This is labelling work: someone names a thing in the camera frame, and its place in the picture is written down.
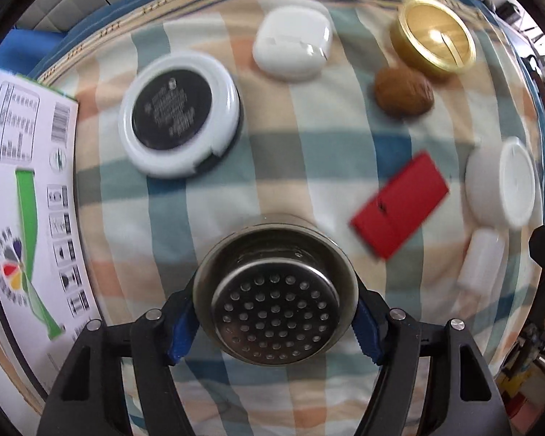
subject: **gold lid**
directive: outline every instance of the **gold lid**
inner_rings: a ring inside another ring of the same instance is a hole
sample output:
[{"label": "gold lid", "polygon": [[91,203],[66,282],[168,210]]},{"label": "gold lid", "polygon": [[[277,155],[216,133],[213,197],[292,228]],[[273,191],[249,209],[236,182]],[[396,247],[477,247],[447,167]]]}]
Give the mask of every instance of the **gold lid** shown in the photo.
[{"label": "gold lid", "polygon": [[404,62],[435,78],[463,72],[476,59],[474,39],[466,25],[436,0],[407,0],[391,35]]}]

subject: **black metal bracket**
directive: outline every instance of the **black metal bracket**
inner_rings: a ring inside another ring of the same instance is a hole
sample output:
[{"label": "black metal bracket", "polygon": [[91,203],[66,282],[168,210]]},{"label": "black metal bracket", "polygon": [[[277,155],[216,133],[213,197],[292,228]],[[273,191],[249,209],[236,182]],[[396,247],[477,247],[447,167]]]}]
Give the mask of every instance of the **black metal bracket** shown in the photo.
[{"label": "black metal bracket", "polygon": [[[192,282],[161,310],[150,310],[134,323],[106,327],[90,322],[54,383],[38,436],[131,436],[122,357],[133,358],[149,435],[195,436],[169,370],[185,355],[198,327]],[[416,322],[402,310],[390,310],[361,282],[359,292],[363,316],[353,327],[364,353],[382,368],[355,436],[402,433],[419,358],[425,356],[431,364],[419,436],[511,435],[487,363],[462,321],[445,326]]]}]

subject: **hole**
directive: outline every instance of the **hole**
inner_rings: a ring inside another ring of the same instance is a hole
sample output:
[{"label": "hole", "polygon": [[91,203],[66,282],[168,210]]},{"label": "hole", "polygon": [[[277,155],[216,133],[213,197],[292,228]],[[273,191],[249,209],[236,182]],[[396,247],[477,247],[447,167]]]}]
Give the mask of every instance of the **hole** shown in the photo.
[{"label": "hole", "polygon": [[468,346],[460,348],[460,398],[464,402],[488,402],[491,399],[483,371]]},{"label": "hole", "polygon": [[89,399],[90,348],[83,348],[62,391],[64,402],[84,402]]}]

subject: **perforated metal disc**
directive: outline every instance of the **perforated metal disc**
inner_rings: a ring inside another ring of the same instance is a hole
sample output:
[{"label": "perforated metal disc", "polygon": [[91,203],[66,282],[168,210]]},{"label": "perforated metal disc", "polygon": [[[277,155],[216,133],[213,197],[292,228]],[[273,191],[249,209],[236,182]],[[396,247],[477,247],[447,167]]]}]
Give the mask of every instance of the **perforated metal disc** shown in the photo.
[{"label": "perforated metal disc", "polygon": [[232,354],[261,365],[310,357],[339,324],[339,300],[322,272],[292,259],[261,259],[228,274],[211,304],[214,327]]}]

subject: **brown round object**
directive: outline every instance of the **brown round object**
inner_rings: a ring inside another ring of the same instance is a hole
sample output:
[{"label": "brown round object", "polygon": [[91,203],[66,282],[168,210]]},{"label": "brown round object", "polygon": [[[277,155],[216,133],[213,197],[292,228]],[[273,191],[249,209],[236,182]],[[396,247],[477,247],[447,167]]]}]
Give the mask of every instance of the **brown round object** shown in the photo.
[{"label": "brown round object", "polygon": [[375,101],[394,118],[419,116],[434,106],[434,93],[428,79],[408,67],[382,68],[375,75]]}]

